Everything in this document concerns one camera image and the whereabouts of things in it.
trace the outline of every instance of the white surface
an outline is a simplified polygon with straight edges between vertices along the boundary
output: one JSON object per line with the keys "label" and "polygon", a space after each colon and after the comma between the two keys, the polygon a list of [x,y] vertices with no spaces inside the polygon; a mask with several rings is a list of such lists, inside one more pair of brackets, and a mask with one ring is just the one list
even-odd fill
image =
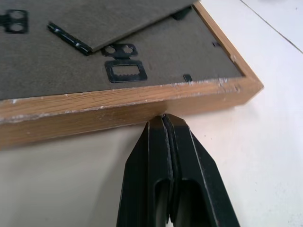
{"label": "white surface", "polygon": [[[203,4],[265,89],[245,106],[185,120],[215,159],[242,227],[302,227],[303,55],[240,1]],[[0,152],[0,226],[114,227],[142,129]]]}
{"label": "white surface", "polygon": [[303,51],[302,0],[243,0],[273,28]]}

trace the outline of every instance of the black clamp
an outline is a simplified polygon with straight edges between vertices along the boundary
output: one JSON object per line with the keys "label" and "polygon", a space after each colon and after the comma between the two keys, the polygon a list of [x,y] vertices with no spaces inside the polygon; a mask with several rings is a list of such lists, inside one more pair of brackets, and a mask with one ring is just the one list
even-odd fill
{"label": "black clamp", "polygon": [[239,227],[216,163],[183,119],[149,121],[126,164],[117,227]]}
{"label": "black clamp", "polygon": [[0,15],[0,26],[9,34],[28,33],[28,12],[19,9],[9,9],[5,15]]}
{"label": "black clamp", "polygon": [[[112,44],[101,49],[106,57],[113,57],[114,61],[105,62],[108,79],[112,83],[133,82],[147,80],[147,75],[141,61],[132,60],[130,56],[138,55],[137,49],[133,44]],[[117,75],[114,73],[113,67],[136,66],[139,70],[138,74]]]}

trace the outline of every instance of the wooden frame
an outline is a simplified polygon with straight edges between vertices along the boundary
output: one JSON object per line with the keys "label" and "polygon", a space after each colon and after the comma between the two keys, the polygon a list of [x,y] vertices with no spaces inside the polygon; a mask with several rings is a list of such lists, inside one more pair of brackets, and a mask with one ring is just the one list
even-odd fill
{"label": "wooden frame", "polygon": [[199,3],[195,9],[242,78],[136,87],[0,102],[0,146],[145,122],[162,113],[195,114],[242,105],[263,85]]}

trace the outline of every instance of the gray backing board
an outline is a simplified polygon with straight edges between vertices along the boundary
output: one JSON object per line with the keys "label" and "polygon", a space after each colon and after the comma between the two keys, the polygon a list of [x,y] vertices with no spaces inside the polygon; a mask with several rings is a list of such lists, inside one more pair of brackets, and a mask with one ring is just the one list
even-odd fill
{"label": "gray backing board", "polygon": [[[18,9],[8,2],[6,8]],[[113,58],[101,52],[84,56],[50,33],[49,8],[23,9],[30,13],[29,34],[0,31],[0,99],[185,82],[183,74],[193,81],[241,77],[222,48],[213,46],[214,37],[194,10],[181,21],[169,17],[120,41],[136,46],[139,54],[132,59],[142,61],[148,79],[114,84],[104,67]]]}
{"label": "gray backing board", "polygon": [[194,0],[69,0],[51,21],[93,52],[183,9]]}

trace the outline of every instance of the clamp jaw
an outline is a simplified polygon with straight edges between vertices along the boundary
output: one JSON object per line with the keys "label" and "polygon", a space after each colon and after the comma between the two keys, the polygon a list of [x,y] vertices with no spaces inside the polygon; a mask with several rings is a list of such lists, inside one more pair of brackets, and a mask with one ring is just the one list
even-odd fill
{"label": "clamp jaw", "polygon": [[117,227],[239,227],[218,168],[183,119],[147,122],[124,172]]}

